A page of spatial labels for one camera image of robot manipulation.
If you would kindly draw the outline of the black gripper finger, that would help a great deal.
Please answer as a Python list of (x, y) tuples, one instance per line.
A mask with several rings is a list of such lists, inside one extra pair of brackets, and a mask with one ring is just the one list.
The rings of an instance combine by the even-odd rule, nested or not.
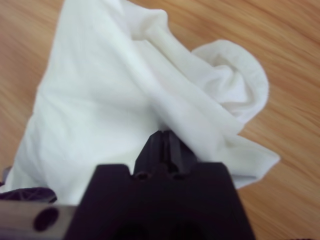
[(134, 165), (134, 174), (152, 174), (154, 168), (162, 161), (163, 152), (163, 132), (157, 131), (148, 138), (138, 155)]
[(170, 173), (189, 173), (198, 163), (195, 154), (173, 131), (163, 132), (163, 163)]
[(57, 197), (49, 188), (32, 187), (1, 193), (0, 199), (4, 201), (54, 203), (57, 200)]

